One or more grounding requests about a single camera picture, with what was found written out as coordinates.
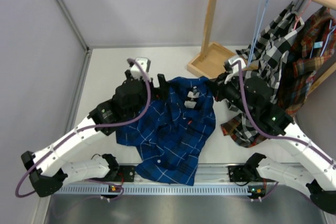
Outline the blue plaid shirt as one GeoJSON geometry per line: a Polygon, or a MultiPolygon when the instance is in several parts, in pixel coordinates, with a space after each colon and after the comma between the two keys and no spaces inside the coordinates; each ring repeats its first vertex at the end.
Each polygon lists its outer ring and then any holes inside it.
{"type": "Polygon", "coordinates": [[[137,149],[143,163],[171,169],[197,162],[215,130],[213,94],[206,77],[176,77],[169,81],[169,96],[151,101],[138,121],[116,130],[117,143],[137,149]]]}

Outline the light blue wire hanger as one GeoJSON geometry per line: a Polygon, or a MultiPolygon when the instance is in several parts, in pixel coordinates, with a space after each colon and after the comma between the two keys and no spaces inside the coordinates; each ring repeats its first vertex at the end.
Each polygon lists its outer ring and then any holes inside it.
{"type": "Polygon", "coordinates": [[[255,47],[256,47],[258,35],[260,33],[261,25],[263,23],[265,12],[266,12],[266,9],[267,9],[267,6],[268,6],[268,2],[269,2],[269,0],[259,0],[259,3],[258,3],[255,29],[254,29],[254,36],[253,36],[253,40],[252,40],[252,43],[251,43],[251,48],[250,48],[250,52],[249,52],[249,56],[248,56],[248,60],[247,60],[247,66],[248,67],[251,65],[251,62],[252,62],[252,59],[253,59],[254,50],[255,50],[255,47]]]}

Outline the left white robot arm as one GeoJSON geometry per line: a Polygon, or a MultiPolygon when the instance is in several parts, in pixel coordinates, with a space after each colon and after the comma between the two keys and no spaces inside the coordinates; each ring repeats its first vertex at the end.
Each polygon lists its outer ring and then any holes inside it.
{"type": "Polygon", "coordinates": [[[39,197],[50,196],[73,182],[86,179],[111,182],[117,179],[120,166],[112,154],[102,154],[82,162],[72,162],[71,158],[134,120],[148,100],[167,98],[170,85],[163,74],[158,75],[157,88],[136,77],[133,70],[127,70],[125,75],[126,80],[116,88],[114,96],[98,104],[64,137],[43,150],[26,151],[21,155],[39,197]]]}

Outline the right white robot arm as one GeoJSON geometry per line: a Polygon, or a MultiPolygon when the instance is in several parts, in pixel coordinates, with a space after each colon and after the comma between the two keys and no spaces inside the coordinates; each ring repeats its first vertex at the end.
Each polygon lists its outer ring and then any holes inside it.
{"type": "Polygon", "coordinates": [[[271,88],[265,81],[252,77],[244,81],[244,94],[238,78],[226,82],[226,73],[210,79],[206,85],[216,101],[228,100],[240,110],[248,109],[257,126],[268,138],[284,148],[302,169],[281,164],[264,154],[253,154],[238,170],[232,170],[230,179],[244,178],[249,182],[273,180],[291,187],[309,199],[321,210],[335,214],[335,160],[309,139],[282,108],[271,103],[271,88]]]}

